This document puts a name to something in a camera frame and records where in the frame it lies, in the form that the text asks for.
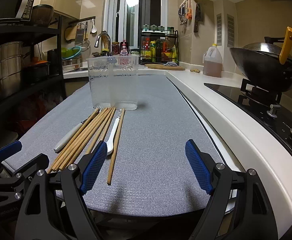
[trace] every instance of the blue gripper pad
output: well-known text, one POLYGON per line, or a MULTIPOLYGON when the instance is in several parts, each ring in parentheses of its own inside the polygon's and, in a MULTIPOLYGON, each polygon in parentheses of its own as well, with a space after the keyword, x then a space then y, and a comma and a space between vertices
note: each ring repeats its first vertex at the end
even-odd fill
POLYGON ((0 149, 0 162, 6 160, 17 152, 20 152, 22 144, 20 141, 14 141, 0 149))
POLYGON ((99 171, 101 170, 103 163, 106 159, 106 156, 107 144, 105 142, 102 142, 83 173, 83 182, 80 187, 80 190, 83 194, 86 194, 88 190, 91 190, 93 188, 99 171))
POLYGON ((190 141, 186 142, 185 154, 200 188, 205 190, 207 194, 211 194, 213 187, 210 180, 210 172, 190 141))

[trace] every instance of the spice rack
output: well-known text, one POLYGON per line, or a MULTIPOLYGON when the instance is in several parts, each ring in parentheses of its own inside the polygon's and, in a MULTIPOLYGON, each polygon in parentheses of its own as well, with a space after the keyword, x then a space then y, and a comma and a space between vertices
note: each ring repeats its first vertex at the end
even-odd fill
MULTIPOLYGON (((173 59, 177 59, 177 64, 179 64, 179 38, 178 38, 178 31, 174 31, 174 34, 168 34, 165 32, 159 32, 159 31, 141 31, 141 44, 140 44, 140 52, 142 52, 142 43, 143 41, 146 41, 146 37, 149 37, 150 40, 156 40, 159 37, 168 37, 170 39, 174 39, 174 45, 176 47, 176 56, 177 58, 173 58, 173 56, 171 57, 170 61, 173 61, 173 59)), ((155 57, 151 57, 152 59, 155 58, 155 62, 154 63, 161 63, 161 55, 160 56, 155 56, 155 57)), ((139 64, 140 65, 145 65, 145 64, 149 64, 152 62, 145 62, 142 59, 142 54, 141 57, 139 59, 139 64)))

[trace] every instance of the gas stove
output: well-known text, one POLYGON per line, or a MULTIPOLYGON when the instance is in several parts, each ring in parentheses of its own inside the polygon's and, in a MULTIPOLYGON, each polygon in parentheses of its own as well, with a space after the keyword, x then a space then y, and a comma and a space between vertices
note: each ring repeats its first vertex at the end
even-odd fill
POLYGON ((208 83, 204 83, 204 85, 255 119, 292 156, 292 112, 281 106, 281 93, 269 93, 254 86, 247 89, 247 86, 250 85, 247 79, 243 79, 241 88, 208 83))

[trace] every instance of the jug handle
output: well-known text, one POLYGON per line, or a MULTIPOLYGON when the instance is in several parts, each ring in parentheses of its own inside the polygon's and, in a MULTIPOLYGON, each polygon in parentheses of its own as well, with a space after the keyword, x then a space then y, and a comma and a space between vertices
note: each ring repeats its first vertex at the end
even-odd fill
POLYGON ((205 53, 203 54, 203 63, 204 63, 204 58, 205 58, 206 54, 207 54, 207 52, 205 52, 205 53))

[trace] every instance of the plastic storage box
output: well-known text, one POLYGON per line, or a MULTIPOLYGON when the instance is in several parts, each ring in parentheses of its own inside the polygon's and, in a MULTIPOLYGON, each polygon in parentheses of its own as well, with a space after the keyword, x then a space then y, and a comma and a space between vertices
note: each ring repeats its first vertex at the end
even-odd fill
POLYGON ((94 108, 137 108, 138 59, 136 55, 87 59, 94 108))

